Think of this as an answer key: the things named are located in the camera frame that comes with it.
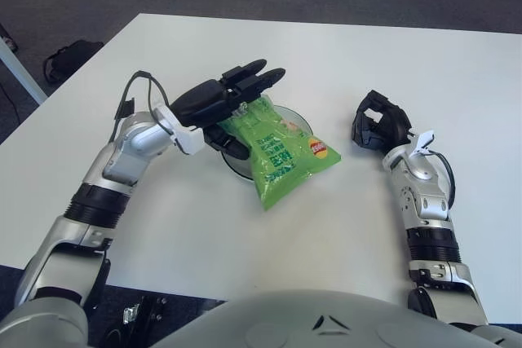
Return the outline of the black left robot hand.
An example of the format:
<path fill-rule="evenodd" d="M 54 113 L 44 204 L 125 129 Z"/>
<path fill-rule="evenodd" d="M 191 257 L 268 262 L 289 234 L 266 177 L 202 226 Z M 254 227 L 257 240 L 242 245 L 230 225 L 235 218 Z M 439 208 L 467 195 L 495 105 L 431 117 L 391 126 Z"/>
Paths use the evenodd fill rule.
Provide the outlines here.
<path fill-rule="evenodd" d="M 283 68 L 262 73 L 265 59 L 236 66 L 223 73 L 219 80 L 210 79 L 188 90 L 169 109 L 182 126 L 196 127 L 203 132 L 207 145 L 225 155 L 246 161 L 249 148 L 228 133 L 220 123 L 227 120 L 242 104 L 249 104 L 285 76 Z"/>

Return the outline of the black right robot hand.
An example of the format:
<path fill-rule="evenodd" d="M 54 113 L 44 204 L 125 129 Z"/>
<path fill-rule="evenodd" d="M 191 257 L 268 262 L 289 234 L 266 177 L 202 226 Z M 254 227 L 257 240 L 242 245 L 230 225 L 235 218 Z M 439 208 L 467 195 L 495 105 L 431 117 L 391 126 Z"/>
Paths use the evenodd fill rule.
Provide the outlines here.
<path fill-rule="evenodd" d="M 352 141 L 361 148 L 383 153 L 389 161 L 438 155 L 428 148 L 435 138 L 431 131 L 415 135 L 411 129 L 405 111 L 372 90 L 356 110 Z"/>

